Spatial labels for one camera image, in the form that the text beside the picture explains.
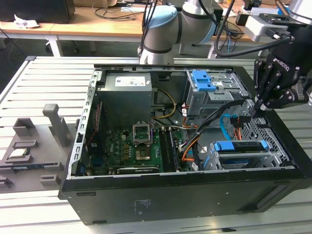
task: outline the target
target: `label sticker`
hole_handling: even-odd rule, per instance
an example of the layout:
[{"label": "label sticker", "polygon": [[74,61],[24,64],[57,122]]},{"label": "label sticker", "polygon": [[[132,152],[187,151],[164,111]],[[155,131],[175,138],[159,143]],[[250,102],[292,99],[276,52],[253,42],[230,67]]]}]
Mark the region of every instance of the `label sticker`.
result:
[{"label": "label sticker", "polygon": [[187,110],[186,109],[182,109],[182,115],[185,117],[187,116]]},{"label": "label sticker", "polygon": [[152,200],[136,200],[134,203],[135,215],[142,215],[146,213],[152,204]]},{"label": "label sticker", "polygon": [[221,81],[215,81],[215,82],[213,82],[213,85],[214,86],[223,86]]},{"label": "label sticker", "polygon": [[145,86],[145,77],[117,77],[116,87]]},{"label": "label sticker", "polygon": [[207,152],[207,146],[203,146],[203,148],[199,152],[200,153],[206,153]]},{"label": "label sticker", "polygon": [[192,163],[192,167],[195,171],[198,171],[198,166],[194,162]]}]

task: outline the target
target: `slatted metal surface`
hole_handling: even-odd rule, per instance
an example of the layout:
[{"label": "slatted metal surface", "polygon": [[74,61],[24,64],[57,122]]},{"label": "slatted metal surface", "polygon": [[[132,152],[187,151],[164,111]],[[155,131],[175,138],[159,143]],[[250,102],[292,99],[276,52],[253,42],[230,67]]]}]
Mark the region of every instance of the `slatted metal surface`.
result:
[{"label": "slatted metal surface", "polygon": [[[176,59],[178,64],[244,66],[252,76],[249,59]],[[14,135],[18,117],[30,117],[34,124],[48,124],[42,114],[47,103],[57,103],[59,115],[73,123],[80,116],[88,80],[94,64],[136,64],[134,58],[37,57],[25,62],[0,95],[0,157]],[[312,157],[312,115],[309,105],[278,111],[307,154]],[[84,226],[57,191],[0,195],[1,233],[219,233],[235,228],[238,233],[312,233],[312,189],[296,191],[262,214],[164,220],[128,224]]]}]

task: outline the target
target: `white sticker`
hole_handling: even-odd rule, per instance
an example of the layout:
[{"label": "white sticker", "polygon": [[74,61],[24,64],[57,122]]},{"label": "white sticker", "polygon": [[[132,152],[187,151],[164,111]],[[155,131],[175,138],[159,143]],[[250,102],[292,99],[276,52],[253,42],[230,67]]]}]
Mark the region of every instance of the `white sticker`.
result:
[{"label": "white sticker", "polygon": [[198,171],[198,166],[194,162],[192,163],[192,167],[195,171]]},{"label": "white sticker", "polygon": [[213,82],[213,85],[214,86],[223,86],[221,81],[215,81],[215,82]]},{"label": "white sticker", "polygon": [[28,167],[13,167],[13,170],[27,170]]},{"label": "white sticker", "polygon": [[199,152],[200,153],[206,153],[207,152],[207,146],[203,146],[203,148]]},{"label": "white sticker", "polygon": [[115,86],[145,86],[145,77],[117,77],[115,81]]},{"label": "white sticker", "polygon": [[187,117],[187,110],[186,109],[182,109],[182,115]]}]

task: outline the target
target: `gray parts holder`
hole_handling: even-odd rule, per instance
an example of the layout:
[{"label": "gray parts holder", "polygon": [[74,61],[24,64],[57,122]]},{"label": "gray parts holder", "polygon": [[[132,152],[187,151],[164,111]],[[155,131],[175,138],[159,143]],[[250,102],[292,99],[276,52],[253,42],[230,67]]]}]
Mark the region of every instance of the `gray parts holder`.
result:
[{"label": "gray parts holder", "polygon": [[0,194],[59,189],[76,128],[58,116],[58,109],[56,104],[43,109],[52,126],[17,119],[16,134],[0,160]]}]

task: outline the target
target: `motherboard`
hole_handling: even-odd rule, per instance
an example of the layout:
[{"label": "motherboard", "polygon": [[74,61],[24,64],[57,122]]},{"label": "motherboard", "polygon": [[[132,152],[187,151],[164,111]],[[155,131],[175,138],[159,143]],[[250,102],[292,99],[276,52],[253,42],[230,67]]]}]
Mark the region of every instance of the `motherboard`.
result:
[{"label": "motherboard", "polygon": [[102,153],[89,151],[86,173],[94,176],[189,171],[178,151],[183,142],[179,129],[150,129],[138,124],[133,129],[108,130]]}]

